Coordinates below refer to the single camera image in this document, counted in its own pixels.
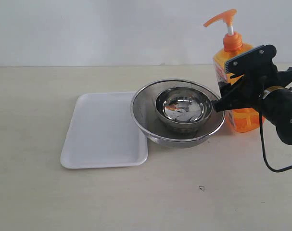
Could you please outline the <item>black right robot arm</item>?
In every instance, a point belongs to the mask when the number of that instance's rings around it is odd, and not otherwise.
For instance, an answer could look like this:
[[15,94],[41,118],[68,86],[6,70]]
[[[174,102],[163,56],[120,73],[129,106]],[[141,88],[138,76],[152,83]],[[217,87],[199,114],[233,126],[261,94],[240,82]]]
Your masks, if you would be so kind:
[[292,145],[292,67],[278,71],[272,63],[246,67],[234,84],[219,85],[221,99],[213,101],[216,112],[253,108],[276,127],[278,137]]

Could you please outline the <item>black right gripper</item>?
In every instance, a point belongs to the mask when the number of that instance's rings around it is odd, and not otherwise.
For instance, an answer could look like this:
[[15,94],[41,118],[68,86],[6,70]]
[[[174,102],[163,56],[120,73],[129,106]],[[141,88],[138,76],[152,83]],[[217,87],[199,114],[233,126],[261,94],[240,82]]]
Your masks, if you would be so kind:
[[284,112],[284,72],[273,62],[246,71],[234,84],[219,82],[221,98],[212,100],[216,112],[253,108]]

